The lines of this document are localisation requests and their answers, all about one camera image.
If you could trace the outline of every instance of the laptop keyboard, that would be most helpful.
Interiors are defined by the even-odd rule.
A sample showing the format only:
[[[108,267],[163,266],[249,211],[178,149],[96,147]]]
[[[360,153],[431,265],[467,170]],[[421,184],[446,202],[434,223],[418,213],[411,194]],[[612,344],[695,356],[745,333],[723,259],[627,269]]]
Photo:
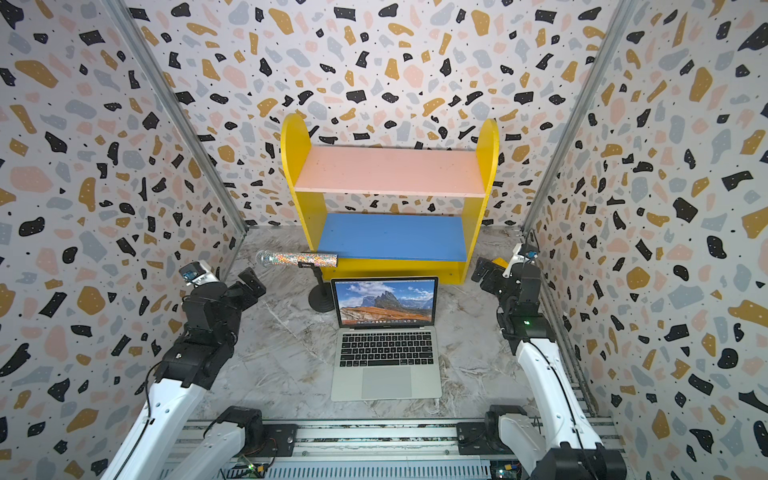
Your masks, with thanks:
[[[432,365],[432,334],[345,333],[339,366]]]

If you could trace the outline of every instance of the terrazzo patterned wall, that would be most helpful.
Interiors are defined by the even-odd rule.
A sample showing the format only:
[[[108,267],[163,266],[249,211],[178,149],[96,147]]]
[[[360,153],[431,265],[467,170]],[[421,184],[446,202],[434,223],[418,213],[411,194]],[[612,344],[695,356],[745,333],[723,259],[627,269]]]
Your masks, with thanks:
[[[251,224],[297,222],[280,129],[314,144],[473,150],[501,129],[485,224],[525,218],[615,0],[130,0]],[[457,214],[460,199],[326,195],[331,211]]]
[[[0,14],[0,478],[96,478],[239,238],[101,4]]]
[[[640,2],[536,225],[639,478],[768,478],[768,3]]]

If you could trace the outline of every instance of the laptop trackpad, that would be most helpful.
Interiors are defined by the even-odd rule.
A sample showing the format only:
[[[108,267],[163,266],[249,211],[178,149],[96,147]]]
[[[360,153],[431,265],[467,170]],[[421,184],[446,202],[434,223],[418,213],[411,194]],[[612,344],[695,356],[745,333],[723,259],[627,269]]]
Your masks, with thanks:
[[[410,396],[410,367],[379,366],[362,371],[363,399],[407,399]]]

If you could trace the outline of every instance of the pink shelf board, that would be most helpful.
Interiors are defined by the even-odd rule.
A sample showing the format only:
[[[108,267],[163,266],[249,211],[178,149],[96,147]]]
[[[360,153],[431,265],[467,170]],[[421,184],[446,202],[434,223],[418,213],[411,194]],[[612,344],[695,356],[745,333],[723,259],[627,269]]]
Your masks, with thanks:
[[[297,192],[484,197],[473,151],[312,146]]]

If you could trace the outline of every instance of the metal corner post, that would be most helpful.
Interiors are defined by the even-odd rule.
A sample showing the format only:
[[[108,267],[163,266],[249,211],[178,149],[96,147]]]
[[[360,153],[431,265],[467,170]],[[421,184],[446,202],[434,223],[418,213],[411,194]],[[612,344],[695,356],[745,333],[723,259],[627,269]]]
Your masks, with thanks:
[[[584,116],[587,114],[592,98],[600,87],[600,82],[605,76],[608,65],[611,63],[611,59],[616,52],[619,41],[638,2],[639,0],[619,0],[614,16],[611,18],[611,23],[608,26],[608,31],[605,34],[603,45],[600,46],[600,51],[594,60],[594,66],[590,70],[587,81],[584,83],[584,88],[581,90],[576,100],[576,105],[571,111],[565,132],[563,132],[558,146],[554,149],[552,160],[549,162],[544,178],[541,179],[541,184],[538,187],[538,192],[536,192],[536,196],[533,202],[531,202],[531,208],[528,209],[528,215],[526,215],[525,222],[523,223],[523,234],[525,236],[533,230],[541,209],[544,208],[547,192],[565,162],[565,156],[568,154],[574,138],[576,138],[581,122],[584,121]]]
[[[157,60],[128,13],[128,7],[123,0],[101,0],[101,2],[118,31],[123,35],[126,43],[128,43],[131,54],[136,58],[136,61],[147,75],[147,80],[152,85],[155,94],[160,99],[163,107],[165,107],[165,111],[168,113],[171,121],[178,128],[179,135],[189,146],[192,155],[198,160],[197,164],[200,165],[200,169],[203,171],[211,190],[219,197],[221,207],[229,215],[230,222],[237,228],[240,237],[243,238],[248,231],[248,226],[240,217],[240,212],[229,192],[224,187],[216,168],[208,160],[208,153],[197,138],[192,124],[190,124],[181,107],[179,107],[176,96],[165,82],[160,65],[157,64]]]

